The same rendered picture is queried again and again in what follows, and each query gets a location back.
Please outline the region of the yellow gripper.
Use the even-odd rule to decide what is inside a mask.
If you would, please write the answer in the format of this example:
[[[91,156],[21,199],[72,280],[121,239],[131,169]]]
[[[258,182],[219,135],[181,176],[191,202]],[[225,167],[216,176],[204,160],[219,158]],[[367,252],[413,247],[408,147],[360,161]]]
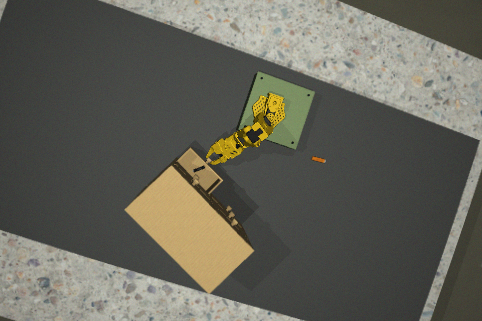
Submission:
[[[231,157],[227,154],[227,150],[225,148],[225,140],[227,138],[225,138],[223,140],[223,138],[221,138],[220,140],[218,140],[217,142],[215,142],[211,147],[210,147],[210,150],[209,152],[207,153],[206,155],[206,159],[211,155],[213,154],[214,152],[216,154],[218,154],[220,157],[217,159],[217,160],[214,160],[212,161],[210,164],[212,165],[217,165],[219,163],[224,163],[226,162],[228,159],[230,159]]]

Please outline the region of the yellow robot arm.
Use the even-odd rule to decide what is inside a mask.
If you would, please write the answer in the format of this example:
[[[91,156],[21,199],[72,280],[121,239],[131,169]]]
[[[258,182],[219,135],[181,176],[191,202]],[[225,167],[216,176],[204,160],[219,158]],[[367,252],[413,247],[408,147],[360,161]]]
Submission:
[[[259,100],[252,106],[253,125],[245,126],[225,140],[227,154],[232,159],[241,154],[244,148],[249,146],[258,147],[261,141],[273,133],[274,127],[285,118],[285,103],[282,103],[282,101],[282,98],[273,95],[268,95],[268,97],[259,96]]]

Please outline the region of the orange battery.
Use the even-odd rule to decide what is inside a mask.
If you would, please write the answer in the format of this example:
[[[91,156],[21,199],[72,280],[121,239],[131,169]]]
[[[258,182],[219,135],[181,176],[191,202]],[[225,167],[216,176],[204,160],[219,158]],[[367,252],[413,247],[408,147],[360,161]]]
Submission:
[[[314,156],[311,157],[311,160],[314,160],[314,161],[317,161],[317,162],[321,162],[321,163],[325,163],[325,159],[318,158],[318,157],[314,157]]]

